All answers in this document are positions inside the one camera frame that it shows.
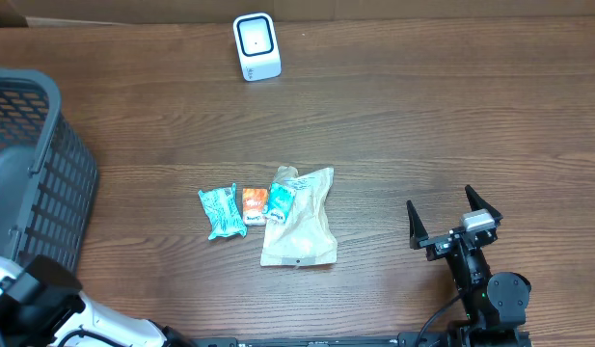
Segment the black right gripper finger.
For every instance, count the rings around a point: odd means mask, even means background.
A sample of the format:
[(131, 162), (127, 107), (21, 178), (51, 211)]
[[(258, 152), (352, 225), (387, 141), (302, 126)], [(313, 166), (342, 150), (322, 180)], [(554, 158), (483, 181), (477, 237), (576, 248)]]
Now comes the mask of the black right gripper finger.
[(411, 249), (420, 249), (423, 243), (429, 239), (429, 235), (419, 217), (419, 213), (414, 207), (413, 203), (408, 200), (406, 202), (407, 213), (409, 217), (409, 242)]
[(472, 212), (485, 209), (494, 219), (496, 224), (500, 223), (503, 218), (502, 214), (495, 207), (484, 200), (471, 185), (465, 186), (465, 193)]

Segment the beige plastic pouch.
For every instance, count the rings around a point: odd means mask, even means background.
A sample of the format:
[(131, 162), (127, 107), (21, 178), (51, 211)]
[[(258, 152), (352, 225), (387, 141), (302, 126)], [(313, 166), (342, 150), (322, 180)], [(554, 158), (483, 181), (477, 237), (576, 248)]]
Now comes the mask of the beige plastic pouch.
[(284, 224), (267, 219), (261, 266), (303, 267), (337, 261), (338, 241), (330, 231), (325, 212), (334, 173), (332, 167), (304, 175), (291, 166), (278, 168), (272, 183), (293, 188), (296, 196)]

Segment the teal tissue pack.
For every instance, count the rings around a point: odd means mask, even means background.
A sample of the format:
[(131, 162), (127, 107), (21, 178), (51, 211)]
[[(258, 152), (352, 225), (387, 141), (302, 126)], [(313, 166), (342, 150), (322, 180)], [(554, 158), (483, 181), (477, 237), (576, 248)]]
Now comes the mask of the teal tissue pack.
[(263, 215), (268, 220), (284, 224), (288, 219), (295, 196), (296, 191), (293, 188), (273, 182), (263, 207)]

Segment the orange tissue pack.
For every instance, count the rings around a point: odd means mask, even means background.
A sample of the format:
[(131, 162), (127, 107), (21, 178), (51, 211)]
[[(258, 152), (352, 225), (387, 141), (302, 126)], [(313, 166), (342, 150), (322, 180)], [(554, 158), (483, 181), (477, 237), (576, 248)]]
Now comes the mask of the orange tissue pack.
[(263, 212), (268, 200), (268, 191), (262, 188), (244, 188), (242, 190), (242, 219), (246, 226), (264, 226), (266, 218)]

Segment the green snack packet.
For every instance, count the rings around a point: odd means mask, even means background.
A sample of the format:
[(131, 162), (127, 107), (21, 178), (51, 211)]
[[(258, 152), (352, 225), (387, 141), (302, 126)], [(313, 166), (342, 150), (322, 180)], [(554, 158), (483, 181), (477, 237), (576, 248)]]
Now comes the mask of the green snack packet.
[(247, 227), (236, 203), (235, 183), (210, 191), (200, 190), (198, 195), (211, 225), (209, 241), (220, 237), (230, 238), (235, 235), (245, 237), (247, 235)]

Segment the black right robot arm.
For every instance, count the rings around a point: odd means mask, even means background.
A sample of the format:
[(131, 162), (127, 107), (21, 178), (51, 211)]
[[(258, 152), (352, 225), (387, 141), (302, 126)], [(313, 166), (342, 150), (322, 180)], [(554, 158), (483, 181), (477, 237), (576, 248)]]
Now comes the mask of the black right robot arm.
[[(436, 311), (416, 334), (398, 336), (400, 346), (509, 346), (528, 347), (529, 334), (520, 331), (527, 321), (530, 281), (513, 272), (492, 273), (482, 248), (498, 240), (502, 214), (476, 190), (465, 187), (471, 211), (446, 235), (431, 238), (419, 213), (407, 201), (410, 248), (424, 249), (426, 258), (443, 258), (458, 294)], [(429, 334), (430, 326), (455, 303), (460, 302), (466, 319), (452, 321), (443, 333)]]

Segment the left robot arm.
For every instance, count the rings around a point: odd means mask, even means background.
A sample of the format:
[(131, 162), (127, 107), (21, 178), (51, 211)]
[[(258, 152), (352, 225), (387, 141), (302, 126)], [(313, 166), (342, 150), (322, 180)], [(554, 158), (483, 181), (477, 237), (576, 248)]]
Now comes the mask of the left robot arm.
[(76, 276), (45, 255), (26, 267), (0, 256), (0, 347), (193, 344), (168, 326), (95, 302)]

